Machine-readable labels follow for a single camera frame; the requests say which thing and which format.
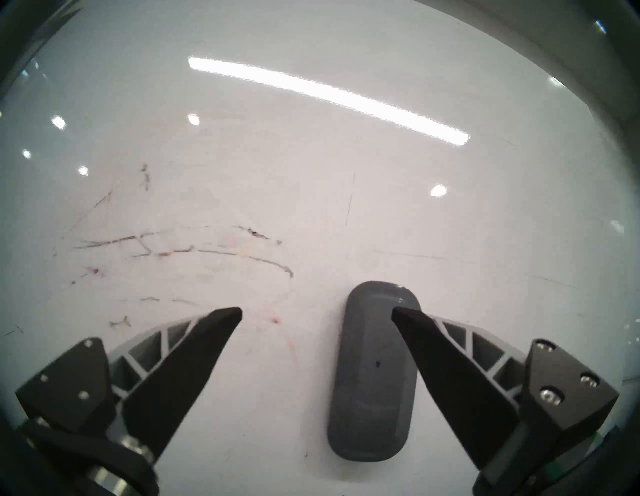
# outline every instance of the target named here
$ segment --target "bolt head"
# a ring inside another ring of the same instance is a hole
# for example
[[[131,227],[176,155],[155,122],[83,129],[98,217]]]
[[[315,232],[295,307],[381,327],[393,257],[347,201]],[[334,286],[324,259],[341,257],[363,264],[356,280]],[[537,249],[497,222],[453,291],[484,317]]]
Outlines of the bolt head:
[[[582,374],[580,376],[580,382],[586,384],[589,387],[597,387],[600,383],[594,376],[590,374]]]
[[[549,353],[555,348],[551,343],[548,343],[546,341],[537,341],[536,347],[544,351],[548,351]]]
[[[542,398],[542,401],[552,405],[557,406],[562,403],[562,397],[557,392],[549,388],[542,388],[540,390],[540,397]]]

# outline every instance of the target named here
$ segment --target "screw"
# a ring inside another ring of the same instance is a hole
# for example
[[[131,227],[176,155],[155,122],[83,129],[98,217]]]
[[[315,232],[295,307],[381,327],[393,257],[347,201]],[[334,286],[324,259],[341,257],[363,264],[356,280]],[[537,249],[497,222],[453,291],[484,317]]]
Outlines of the screw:
[[[553,350],[554,350],[553,345],[551,345],[551,343],[548,343],[548,342],[545,342],[545,341],[538,341],[538,342],[536,343],[536,346],[537,346],[538,348],[540,348],[540,349],[543,349],[544,351],[549,351],[549,352],[551,352],[551,351],[553,351]]]
[[[598,386],[598,380],[594,376],[591,376],[589,374],[582,374],[580,376],[580,382],[583,382],[587,386],[591,386],[591,387],[597,387]]]
[[[546,401],[547,403],[554,405],[559,405],[562,402],[560,395],[552,389],[542,388],[540,390],[540,397],[542,398],[542,401]]]

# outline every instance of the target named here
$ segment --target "scratch mark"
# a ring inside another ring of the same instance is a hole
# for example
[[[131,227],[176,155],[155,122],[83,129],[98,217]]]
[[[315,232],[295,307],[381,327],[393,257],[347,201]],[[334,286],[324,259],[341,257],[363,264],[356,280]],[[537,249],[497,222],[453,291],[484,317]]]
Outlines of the scratch mark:
[[[9,336],[9,334],[13,334],[16,331],[20,331],[20,334],[24,334],[24,332],[22,331],[22,329],[20,329],[18,326],[15,327],[14,330],[12,330],[11,332],[8,332],[7,334],[4,335],[4,337]]]
[[[189,248],[186,248],[185,250],[172,250],[170,252],[161,252],[161,253],[158,253],[158,256],[159,257],[168,257],[169,255],[173,255],[174,253],[189,253],[189,252],[192,252],[195,249],[196,249],[196,247],[191,245]]]
[[[140,237],[145,237],[145,236],[154,236],[154,235],[156,235],[156,234],[160,234],[161,232],[169,232],[169,231],[171,231],[171,230],[173,230],[173,229],[165,229],[165,230],[162,230],[162,231],[143,232],[143,233],[140,235]]]
[[[242,229],[243,231],[247,231],[253,237],[259,237],[260,239],[270,239],[269,237],[266,237],[264,234],[260,234],[259,232],[254,231],[250,227],[242,227],[242,226],[234,226],[234,227],[237,227],[238,229]]]
[[[98,203],[96,203],[93,207],[91,207],[90,209],[88,209],[88,210],[85,212],[85,214],[84,214],[82,217],[80,217],[80,218],[77,220],[77,222],[76,222],[75,224],[73,224],[73,225],[71,226],[71,229],[69,229],[69,232],[73,231],[73,230],[76,228],[76,226],[77,226],[78,224],[80,224],[80,222],[82,222],[82,221],[87,217],[87,215],[89,215],[89,214],[91,213],[91,211],[92,211],[94,208],[96,208],[98,205],[100,205],[103,201],[105,201],[105,200],[107,200],[107,199],[110,199],[110,198],[111,198],[111,192],[112,192],[112,191],[113,191],[113,188],[111,188],[111,191],[110,191],[109,193],[107,193],[106,195],[104,195],[104,196],[103,196],[103,197],[98,201]]]
[[[198,250],[198,251],[200,253],[217,253],[218,255],[231,255],[232,257],[235,257],[236,255],[238,255],[238,253],[221,252],[218,250]],[[272,262],[271,260],[259,259],[258,257],[251,257],[249,255],[243,255],[243,256],[248,259],[255,260],[256,262],[264,262],[265,264],[275,265],[276,267],[279,267],[280,269],[284,270],[287,274],[289,274],[290,279],[293,279],[293,271],[286,265],[281,265],[276,262]]]
[[[199,307],[200,306],[195,301],[184,300],[182,298],[174,298],[171,301],[174,301],[176,303],[186,303],[187,305],[193,305],[194,307]]]
[[[149,247],[148,247],[147,245],[145,245],[145,244],[142,242],[142,239],[140,239],[140,238],[142,238],[142,236],[141,236],[141,235],[140,235],[140,237],[137,237],[137,238],[136,238],[136,239],[138,240],[138,242],[140,243],[140,246],[142,246],[142,248],[144,248],[144,249],[147,251],[147,255],[151,255],[151,253],[152,253],[152,252],[151,252],[151,250],[149,250]]]
[[[398,255],[400,257],[415,257],[418,259],[433,259],[433,260],[446,260],[447,257],[434,257],[432,255],[419,255],[417,253],[401,253],[401,252],[380,252],[378,250],[373,250],[374,253],[378,253],[380,255]]]
[[[144,164],[142,166],[142,169],[140,170],[140,172],[145,173],[145,180],[140,183],[140,186],[142,186],[143,184],[145,185],[145,191],[149,191],[149,183],[151,182],[151,176],[149,175],[149,172],[147,172],[147,168],[148,165]]]
[[[195,250],[196,247],[191,245],[189,248],[187,248],[186,250],[174,250],[174,253],[189,253],[192,252],[193,250]]]
[[[353,180],[351,181],[351,196],[349,197],[349,207],[347,208],[347,218],[344,220],[344,226],[347,227],[349,223],[349,212],[351,212],[351,201],[353,199],[353,186],[356,184],[356,173],[353,173]]]
[[[498,138],[499,140],[505,141],[506,143],[509,143],[512,147],[515,147],[516,145],[514,145],[512,142],[510,142],[509,140],[507,140],[506,138],[503,138],[502,136],[498,136],[497,134],[494,134],[494,136],[496,138]]]
[[[200,253],[217,253],[218,255],[232,255],[232,256],[236,256],[237,253],[232,253],[232,252],[221,252],[219,250],[198,250]]]
[[[530,276],[530,277],[533,277],[534,279],[542,279],[543,281],[552,282],[554,284],[559,284],[560,286],[570,287],[572,289],[578,289],[576,288],[576,286],[572,286],[571,284],[567,284],[566,282],[556,281],[555,279],[549,279],[547,277],[542,277],[542,276]]]
[[[353,199],[353,193],[351,194],[351,196],[349,197],[349,208],[347,208],[347,218],[344,221],[344,226],[347,227],[347,224],[349,223],[349,212],[351,212],[351,200]]]
[[[105,246],[107,244],[120,243],[122,241],[128,241],[130,239],[136,239],[136,236],[121,237],[120,239],[112,239],[111,241],[85,241],[87,243],[84,246],[74,246],[74,250],[84,250],[85,248],[97,248],[98,246]]]
[[[123,324],[131,327],[131,322],[129,322],[129,318],[127,316],[124,316],[120,322],[109,322],[109,327],[114,328]]]
[[[281,268],[287,274],[289,274],[289,278],[290,279],[293,279],[293,271],[290,268],[288,268],[286,265],[281,265],[279,263],[272,262],[271,260],[259,259],[258,257],[249,257],[249,256],[247,256],[247,258],[251,259],[251,260],[255,260],[256,262],[264,262],[265,264],[275,265],[276,267]]]

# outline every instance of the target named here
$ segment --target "gray object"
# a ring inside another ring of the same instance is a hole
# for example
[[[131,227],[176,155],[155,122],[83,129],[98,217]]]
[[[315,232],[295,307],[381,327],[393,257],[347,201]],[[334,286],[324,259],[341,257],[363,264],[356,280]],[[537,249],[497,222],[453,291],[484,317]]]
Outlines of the gray object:
[[[381,461],[409,435],[418,370],[395,324],[394,307],[420,310],[408,289],[365,282],[349,294],[327,437],[353,461]]]

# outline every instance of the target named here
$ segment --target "gray rounded rectangular object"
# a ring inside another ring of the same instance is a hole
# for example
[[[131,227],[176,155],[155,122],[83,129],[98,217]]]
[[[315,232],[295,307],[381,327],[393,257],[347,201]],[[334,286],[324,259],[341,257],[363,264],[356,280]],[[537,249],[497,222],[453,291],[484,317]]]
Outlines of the gray rounded rectangular object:
[[[349,294],[327,427],[332,449],[353,461],[381,461],[409,435],[418,370],[394,307],[420,310],[407,288],[364,282]]]

